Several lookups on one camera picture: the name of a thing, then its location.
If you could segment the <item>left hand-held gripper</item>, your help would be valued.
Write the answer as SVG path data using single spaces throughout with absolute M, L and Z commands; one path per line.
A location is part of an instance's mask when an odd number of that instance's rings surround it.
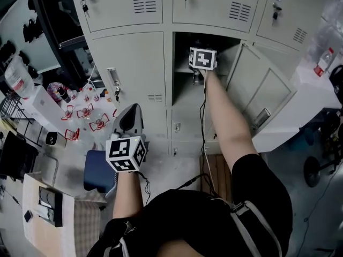
M 125 108 L 114 120 L 114 132 L 126 132 L 133 128 L 134 133 L 143 132 L 143 116 L 138 103 Z M 145 160 L 147 148 L 144 134 L 112 133 L 106 141 L 106 161 L 117 172 L 139 171 Z

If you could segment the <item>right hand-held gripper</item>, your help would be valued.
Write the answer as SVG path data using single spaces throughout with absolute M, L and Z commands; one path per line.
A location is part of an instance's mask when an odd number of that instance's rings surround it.
M 193 72 L 193 85 L 203 85 L 201 70 L 212 71 L 217 67 L 217 51 L 190 47 L 188 66 Z

